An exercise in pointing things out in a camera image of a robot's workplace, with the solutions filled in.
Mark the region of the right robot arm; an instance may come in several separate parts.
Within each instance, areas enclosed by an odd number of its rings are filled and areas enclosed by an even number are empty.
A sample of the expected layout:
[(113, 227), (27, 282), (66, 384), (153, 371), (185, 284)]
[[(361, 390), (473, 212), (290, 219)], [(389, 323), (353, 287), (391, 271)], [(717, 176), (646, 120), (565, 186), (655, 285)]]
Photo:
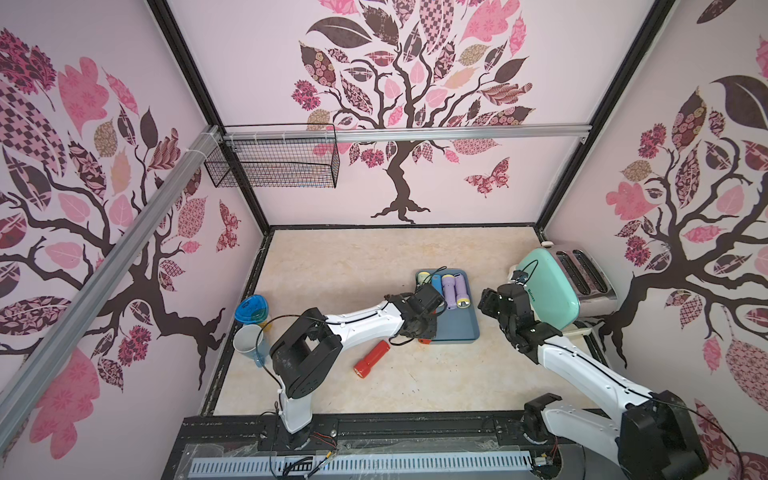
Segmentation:
[(536, 320), (522, 284), (484, 289), (478, 308), (497, 320), (516, 351), (565, 379), (600, 409), (592, 413), (559, 395), (541, 395), (524, 406), (528, 440), (569, 439), (613, 462), (630, 479), (695, 479), (708, 470), (692, 412), (682, 399), (620, 376), (560, 329)]

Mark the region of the pale green flashlight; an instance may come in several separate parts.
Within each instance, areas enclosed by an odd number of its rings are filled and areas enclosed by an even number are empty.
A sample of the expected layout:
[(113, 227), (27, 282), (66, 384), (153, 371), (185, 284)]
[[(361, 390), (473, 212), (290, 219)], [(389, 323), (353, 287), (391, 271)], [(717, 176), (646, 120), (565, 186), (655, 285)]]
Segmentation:
[(431, 278), (431, 273), (427, 271), (421, 271), (417, 274), (417, 284), (422, 285), (426, 282), (429, 282)]

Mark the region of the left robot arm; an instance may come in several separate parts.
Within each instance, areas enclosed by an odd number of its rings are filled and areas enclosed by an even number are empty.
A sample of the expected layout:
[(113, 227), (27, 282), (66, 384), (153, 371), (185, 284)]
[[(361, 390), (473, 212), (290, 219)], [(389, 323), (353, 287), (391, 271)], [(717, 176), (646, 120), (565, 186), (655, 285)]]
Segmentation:
[(269, 351), (280, 388), (278, 415), (290, 434), (312, 421), (311, 395), (323, 383), (339, 355), (373, 340), (395, 337), (431, 340), (444, 297), (432, 285), (387, 295), (368, 308), (340, 315), (305, 310), (274, 341)]

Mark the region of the purple flashlight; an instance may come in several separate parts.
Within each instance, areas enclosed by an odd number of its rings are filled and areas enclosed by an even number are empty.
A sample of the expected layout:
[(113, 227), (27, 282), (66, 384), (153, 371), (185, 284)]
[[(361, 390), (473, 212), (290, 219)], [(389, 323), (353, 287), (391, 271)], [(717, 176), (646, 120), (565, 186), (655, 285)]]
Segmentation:
[(466, 309), (471, 306), (471, 300), (469, 298), (466, 279), (463, 274), (455, 274), (455, 295), (456, 305), (460, 309)]
[(442, 294), (445, 300), (446, 308), (454, 310), (457, 308), (456, 296), (456, 278), (453, 275), (446, 274), (441, 276)]

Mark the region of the blue flashlight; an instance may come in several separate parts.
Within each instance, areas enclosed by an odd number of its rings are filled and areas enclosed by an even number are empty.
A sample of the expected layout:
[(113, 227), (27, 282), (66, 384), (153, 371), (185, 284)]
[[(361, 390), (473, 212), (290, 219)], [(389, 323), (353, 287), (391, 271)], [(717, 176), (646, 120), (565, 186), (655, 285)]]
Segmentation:
[(442, 276), (435, 274), (431, 278), (432, 287), (440, 294), (443, 295)]

